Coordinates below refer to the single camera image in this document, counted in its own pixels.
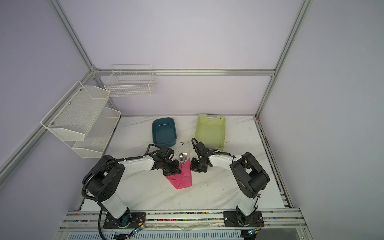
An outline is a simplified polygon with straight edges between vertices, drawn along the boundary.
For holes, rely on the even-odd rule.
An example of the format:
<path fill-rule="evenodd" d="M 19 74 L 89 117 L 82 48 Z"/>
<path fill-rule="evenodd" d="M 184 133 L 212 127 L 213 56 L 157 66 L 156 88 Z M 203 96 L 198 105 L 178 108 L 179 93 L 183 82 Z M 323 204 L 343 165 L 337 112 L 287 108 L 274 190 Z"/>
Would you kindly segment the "spoon with teal handle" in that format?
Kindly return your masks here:
<path fill-rule="evenodd" d="M 186 159 L 185 159 L 185 154 L 184 154 L 184 153 L 180 153 L 180 154 L 179 154 L 179 162 L 180 162 L 181 164 L 184 164 L 185 161 L 186 161 Z"/>

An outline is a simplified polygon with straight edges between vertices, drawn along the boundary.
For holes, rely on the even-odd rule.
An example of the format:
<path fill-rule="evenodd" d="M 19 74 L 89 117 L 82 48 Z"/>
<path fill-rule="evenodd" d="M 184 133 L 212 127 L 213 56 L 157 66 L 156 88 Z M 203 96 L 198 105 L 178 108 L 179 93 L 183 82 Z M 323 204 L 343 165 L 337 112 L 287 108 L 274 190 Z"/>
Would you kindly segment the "pink paper napkin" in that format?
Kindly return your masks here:
<path fill-rule="evenodd" d="M 188 159 L 183 165 L 179 164 L 181 169 L 181 173 L 178 175 L 173 175 L 166 177 L 166 179 L 177 189 L 185 189 L 189 188 L 193 185 L 192 183 L 192 171 L 191 167 L 191 159 Z"/>

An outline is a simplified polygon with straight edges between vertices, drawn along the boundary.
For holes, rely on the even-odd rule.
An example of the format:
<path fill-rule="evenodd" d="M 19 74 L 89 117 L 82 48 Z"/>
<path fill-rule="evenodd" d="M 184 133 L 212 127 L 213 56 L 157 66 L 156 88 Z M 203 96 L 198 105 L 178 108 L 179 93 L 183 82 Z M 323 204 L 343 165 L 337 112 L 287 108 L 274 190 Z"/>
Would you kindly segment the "fork with teal handle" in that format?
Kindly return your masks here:
<path fill-rule="evenodd" d="M 184 162 L 186 162 L 189 159 L 189 155 L 188 153 L 183 153 L 183 155 L 184 155 Z"/>

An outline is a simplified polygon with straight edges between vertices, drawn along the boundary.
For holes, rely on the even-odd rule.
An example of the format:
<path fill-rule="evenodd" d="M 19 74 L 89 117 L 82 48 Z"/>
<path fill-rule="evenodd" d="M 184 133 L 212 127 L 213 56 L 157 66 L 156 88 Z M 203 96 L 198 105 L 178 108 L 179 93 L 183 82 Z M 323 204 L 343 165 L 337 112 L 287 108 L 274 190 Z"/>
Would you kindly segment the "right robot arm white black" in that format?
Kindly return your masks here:
<path fill-rule="evenodd" d="M 220 167 L 232 172 L 242 192 L 239 204 L 234 211 L 225 211 L 226 227 L 256 227 L 261 229 L 264 218 L 258 210 L 260 191 L 270 182 L 270 177 L 253 154 L 232 155 L 217 149 L 207 148 L 203 142 L 192 139 L 193 149 L 197 154 L 191 160 L 191 171 L 206 173 L 209 167 Z"/>

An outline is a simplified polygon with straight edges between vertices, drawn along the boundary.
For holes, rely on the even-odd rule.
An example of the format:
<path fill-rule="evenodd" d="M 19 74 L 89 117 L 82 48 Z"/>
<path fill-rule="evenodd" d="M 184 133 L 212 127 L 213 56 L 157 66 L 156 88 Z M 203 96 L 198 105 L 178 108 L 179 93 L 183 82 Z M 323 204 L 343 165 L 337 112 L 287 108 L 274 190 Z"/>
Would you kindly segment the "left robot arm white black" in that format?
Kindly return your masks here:
<path fill-rule="evenodd" d="M 117 228 L 138 224 L 117 193 L 123 174 L 162 170 L 165 177 L 178 175 L 182 171 L 179 161 L 173 160 L 174 155 L 171 148 L 154 144 L 149 144 L 142 156 L 116 159 L 105 155 L 83 178 L 82 197 L 97 203 Z"/>

